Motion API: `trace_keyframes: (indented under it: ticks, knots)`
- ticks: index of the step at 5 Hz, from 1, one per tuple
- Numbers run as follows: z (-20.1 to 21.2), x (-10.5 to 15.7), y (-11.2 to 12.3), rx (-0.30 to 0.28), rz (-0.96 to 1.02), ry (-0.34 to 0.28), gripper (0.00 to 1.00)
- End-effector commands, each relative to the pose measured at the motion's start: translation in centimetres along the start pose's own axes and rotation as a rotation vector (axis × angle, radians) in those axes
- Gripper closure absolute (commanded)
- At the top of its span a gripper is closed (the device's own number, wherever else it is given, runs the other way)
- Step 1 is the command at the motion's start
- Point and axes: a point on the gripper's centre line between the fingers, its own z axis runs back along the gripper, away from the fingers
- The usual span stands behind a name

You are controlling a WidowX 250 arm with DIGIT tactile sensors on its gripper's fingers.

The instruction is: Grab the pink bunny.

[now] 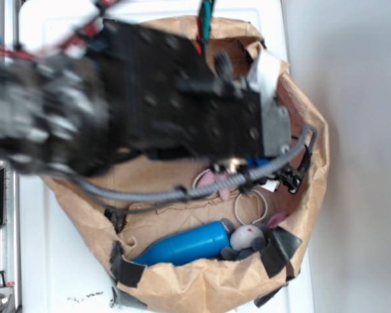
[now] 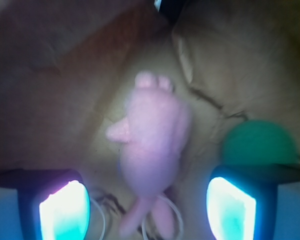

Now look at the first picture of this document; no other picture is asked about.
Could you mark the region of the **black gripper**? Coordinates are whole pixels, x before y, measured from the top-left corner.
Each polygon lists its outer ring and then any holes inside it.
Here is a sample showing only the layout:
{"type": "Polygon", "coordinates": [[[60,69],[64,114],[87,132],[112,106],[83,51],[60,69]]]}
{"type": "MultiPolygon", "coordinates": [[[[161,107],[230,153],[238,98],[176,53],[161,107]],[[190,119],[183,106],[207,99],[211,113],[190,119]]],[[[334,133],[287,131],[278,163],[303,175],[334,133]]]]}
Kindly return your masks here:
{"type": "Polygon", "coordinates": [[[275,101],[283,63],[249,23],[216,18],[206,52],[194,18],[104,21],[100,69],[117,146],[151,159],[275,158],[291,145],[275,101]]]}

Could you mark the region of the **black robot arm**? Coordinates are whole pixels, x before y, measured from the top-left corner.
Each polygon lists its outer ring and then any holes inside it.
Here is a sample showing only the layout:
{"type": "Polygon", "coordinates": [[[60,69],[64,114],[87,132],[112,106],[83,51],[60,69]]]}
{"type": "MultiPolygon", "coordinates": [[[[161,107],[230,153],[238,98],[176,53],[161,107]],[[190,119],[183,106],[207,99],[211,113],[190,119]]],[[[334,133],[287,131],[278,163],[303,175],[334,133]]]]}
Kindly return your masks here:
{"type": "Polygon", "coordinates": [[[276,158],[291,145],[276,102],[280,62],[266,50],[235,74],[212,50],[212,1],[195,38],[105,17],[113,1],[46,55],[0,55],[0,157],[25,173],[94,176],[152,160],[276,158]]]}

